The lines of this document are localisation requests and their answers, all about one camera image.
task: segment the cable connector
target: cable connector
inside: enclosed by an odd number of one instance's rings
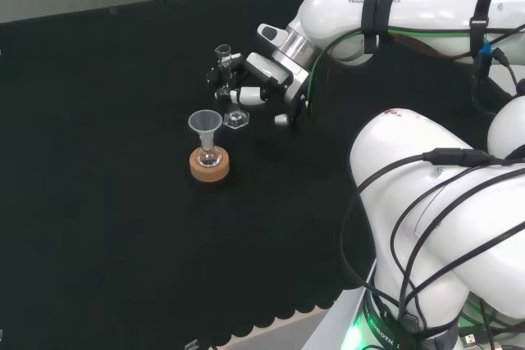
[[[485,79],[489,76],[491,65],[491,45],[489,43],[485,43],[485,45],[483,45],[483,49],[477,54],[476,58],[474,59],[472,74],[476,78]]]
[[[481,149],[436,148],[423,153],[423,161],[435,166],[477,167],[489,164],[504,164],[498,157],[489,155]]]
[[[505,56],[503,51],[501,51],[499,48],[496,48],[494,51],[492,51],[492,57],[496,59],[502,66],[510,67],[509,59]]]

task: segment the black cable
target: black cable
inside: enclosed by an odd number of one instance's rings
[[[395,170],[396,168],[405,166],[409,163],[414,163],[416,161],[421,161],[423,158],[424,158],[423,155],[416,155],[416,156],[406,157],[405,159],[395,161],[389,164],[388,166],[383,167],[382,169],[380,169],[373,175],[369,176],[364,182],[362,182],[350,200],[350,205],[349,205],[348,211],[346,212],[345,218],[343,219],[343,224],[341,226],[341,232],[340,232],[340,237],[339,237],[339,252],[341,255],[341,259],[343,261],[343,268],[345,269],[347,275],[360,286],[363,286],[365,289],[371,291],[377,296],[384,298],[385,300],[387,300],[388,302],[390,302],[396,307],[399,307],[399,303],[396,299],[394,299],[387,293],[383,293],[381,290],[369,284],[366,280],[364,280],[361,276],[358,275],[358,273],[354,270],[354,268],[352,268],[352,266],[348,262],[348,259],[346,258],[346,254],[345,254],[345,247],[344,247],[345,229],[346,229],[346,224],[348,223],[348,219],[350,217],[350,213],[354,209],[354,205],[357,201],[357,198],[370,184],[372,184],[375,180],[378,180],[379,178],[381,178],[384,174],[387,174],[388,172],[391,172],[392,170]]]
[[[431,232],[445,219],[449,213],[451,213],[457,206],[459,206],[462,202],[469,199],[471,196],[473,196],[476,193],[481,192],[483,189],[486,189],[494,184],[498,184],[499,182],[503,182],[505,180],[510,180],[512,178],[525,175],[525,168],[514,170],[507,172],[505,174],[496,176],[490,180],[487,180],[485,182],[480,183],[479,185],[473,187],[472,189],[468,190],[466,193],[462,194],[458,198],[456,198],[450,205],[448,205],[441,213],[436,216],[436,218],[431,222],[431,224],[423,231],[421,237],[416,242],[416,246],[414,247],[412,253],[410,254],[409,261],[407,262],[407,267],[405,270],[405,275],[403,279],[403,283],[401,285],[401,290],[399,292],[399,315],[403,316],[404,312],[406,310],[406,300],[409,299],[407,297],[407,287],[409,286],[409,279],[410,274],[412,273],[413,265],[416,260],[416,257],[419,254],[419,251],[421,250],[423,244],[430,236]],[[425,280],[423,283],[421,283],[414,291],[411,292],[411,294],[416,294],[421,292],[424,288],[426,288],[429,284],[434,282],[437,278],[441,277],[445,273],[453,270],[456,266],[459,266],[463,264],[464,262],[470,260],[471,258],[474,258],[478,254],[481,254],[482,252],[485,252],[489,248],[492,248],[493,246],[497,245],[498,243],[503,242],[507,238],[513,236],[517,232],[525,229],[525,221],[521,223],[520,225],[517,225],[513,227],[511,230],[505,231],[503,234],[499,235],[498,237],[495,237],[489,242],[484,243],[482,246],[473,249],[471,252],[465,254],[464,256],[454,260],[438,272],[436,272],[433,276]]]
[[[494,39],[491,41],[491,45],[494,45],[496,43],[499,43],[501,40],[506,39],[513,34],[519,33],[520,30],[525,29],[525,24],[518,26],[517,28],[511,29],[506,33],[503,33],[500,37]]]
[[[479,307],[477,307],[476,305],[474,305],[474,304],[473,304],[472,302],[470,302],[469,300],[467,300],[467,304],[468,304],[472,309],[474,309],[475,311],[479,312],[480,314],[482,313],[482,311],[479,309]],[[497,314],[497,310],[496,310],[494,307],[492,307],[492,313],[491,313],[491,315],[489,316],[489,321],[490,321],[490,322],[495,322],[496,324],[499,324],[499,325],[501,325],[502,327],[505,327],[505,328],[513,328],[512,325],[510,325],[510,324],[508,324],[508,323],[505,323],[504,321],[498,319],[498,318],[496,317],[496,314]]]
[[[525,175],[525,168],[522,168],[520,170],[516,170],[516,171],[512,171],[512,172],[508,172],[507,174],[504,174],[504,175],[511,175],[511,174],[515,174],[514,176],[511,176],[511,177],[507,177],[505,178],[504,180],[507,180],[509,178],[514,178],[516,176],[520,176],[520,175]],[[417,293],[421,293],[426,287],[428,287],[430,284],[432,284],[433,282],[435,282],[436,280],[438,280],[441,276],[445,275],[445,274],[448,274],[450,271],[452,271],[453,269],[457,268],[458,266],[461,266],[462,264],[464,264],[465,262],[469,261],[469,260],[472,260],[474,257],[477,257],[479,256],[480,254],[482,254],[483,252],[486,252],[487,250],[493,248],[495,245],[499,244],[499,243],[502,243],[503,241],[505,241],[506,239],[509,239],[510,237],[512,237],[513,235],[516,235],[517,233],[519,233],[520,231],[523,231],[525,230],[525,221],[523,221],[522,223],[520,223],[519,225],[516,225],[514,226],[512,229],[510,230],[507,230],[505,231],[503,234],[500,234],[498,235],[497,237],[491,239],[490,241],[487,241],[485,242],[484,244],[482,244],[481,246],[478,246],[477,248],[474,248],[473,250],[471,250],[470,252],[462,255],[461,257],[455,259],[454,261],[452,261],[450,264],[447,264],[446,266],[444,266],[443,268],[441,268],[439,271],[437,271],[434,275],[432,275],[431,277],[429,277],[428,279],[426,279],[425,281],[423,281],[418,287],[416,287],[407,297],[406,297],[406,300],[410,300],[412,299],[415,294]]]
[[[507,70],[510,73],[510,76],[512,77],[512,82],[514,82],[514,86],[518,87],[518,80],[516,80],[516,75],[514,74],[514,70],[512,70],[511,66],[507,66]]]
[[[399,270],[401,271],[401,273],[404,275],[404,268],[403,266],[401,265],[401,262],[399,261],[399,258],[397,257],[397,253],[395,252],[395,236],[397,235],[397,232],[401,226],[401,224],[403,223],[403,220],[404,218],[421,202],[423,201],[425,198],[427,198],[429,195],[431,195],[432,193],[434,193],[435,191],[441,189],[441,188],[444,188],[446,185],[452,183],[452,182],[455,182],[456,180],[458,180],[459,178],[461,178],[462,176],[465,176],[466,174],[474,171],[474,170],[477,170],[481,167],[473,167],[473,168],[469,168],[455,176],[453,176],[452,178],[449,178],[447,180],[444,180],[443,182],[441,182],[440,184],[434,186],[433,188],[431,189],[428,189],[425,193],[423,193],[421,196],[419,196],[414,202],[412,202],[412,204],[409,205],[409,207],[407,209],[404,210],[403,214],[399,217],[399,219],[397,220],[397,222],[395,223],[394,225],[394,229],[392,230],[392,235],[390,236],[390,253],[392,254],[392,257],[394,258],[394,262],[395,264],[398,266]],[[414,283],[412,282],[412,280],[409,281],[409,284],[410,286],[412,287],[412,289],[416,289],[416,286],[414,285]],[[424,317],[424,315],[422,314],[422,310],[421,310],[421,306],[419,305],[419,299],[418,299],[418,296],[416,295],[416,297],[414,298],[414,301],[415,301],[415,304],[416,304],[416,310],[418,311],[420,317],[421,317],[421,320],[422,320],[422,323],[423,323],[423,328],[425,330],[427,330],[427,321]]]
[[[486,330],[487,336],[489,337],[489,343],[491,344],[491,350],[495,350],[494,337],[492,336],[491,326],[489,325],[489,320],[486,318],[485,301],[482,298],[479,298],[479,306],[482,309],[483,324],[485,324],[485,330]]]

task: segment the glass flask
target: glass flask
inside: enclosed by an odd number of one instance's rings
[[[234,87],[230,86],[231,80],[231,47],[227,44],[219,45],[215,49],[217,61],[221,69],[221,84],[217,96],[226,93]],[[224,115],[224,124],[232,129],[246,126],[249,123],[249,113],[240,109],[238,103],[232,103],[229,111]]]

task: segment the black tablecloth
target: black tablecloth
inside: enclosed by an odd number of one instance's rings
[[[469,68],[386,43],[365,67],[325,62],[317,118],[296,135],[264,110],[220,129],[231,175],[194,181],[187,119],[216,105],[213,49],[269,57],[258,25],[286,27],[302,1],[175,0],[0,25],[2,348],[222,344],[329,307],[354,285],[336,245],[366,121],[409,107],[484,145]],[[372,250],[356,216],[362,274]]]

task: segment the green cable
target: green cable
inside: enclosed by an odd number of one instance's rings
[[[346,40],[346,39],[349,39],[350,37],[354,37],[358,34],[361,33],[361,29],[354,29],[354,30],[351,30],[350,32],[348,33],[345,33],[343,34],[342,36],[340,36],[338,39],[335,39],[334,41],[332,41],[330,44],[328,44],[328,46],[322,50],[322,52],[319,54],[319,56],[317,57],[316,61],[313,63],[313,67],[312,67],[312,71],[310,72],[310,80],[308,82],[308,92],[307,92],[307,100],[308,100],[308,112],[310,112],[310,108],[312,107],[311,106],[311,102],[310,102],[310,95],[312,94],[312,86],[313,86],[313,73],[315,72],[316,70],[316,67],[317,67],[317,64],[319,62],[319,60],[328,52],[330,51],[331,49],[333,49],[333,47],[335,47],[337,44],[339,44],[340,42]]]
[[[340,36],[338,39],[335,39],[332,41],[325,49],[322,50],[322,52],[317,57],[316,61],[313,63],[312,71],[310,72],[310,79],[308,82],[308,92],[307,92],[307,100],[308,100],[308,112],[311,112],[311,95],[312,95],[312,87],[313,87],[313,74],[316,70],[317,64],[319,60],[326,54],[328,51],[333,49],[337,44],[341,43],[342,41],[349,39],[351,37],[354,37],[361,33],[361,29],[354,29],[350,32],[347,32]],[[413,31],[404,31],[404,30],[388,30],[389,34],[398,34],[402,36],[409,36],[409,37],[469,37],[469,33],[432,33],[432,32],[413,32]]]
[[[400,34],[411,37],[468,37],[468,33],[424,33],[424,32],[409,32],[403,30],[389,30],[390,34]]]

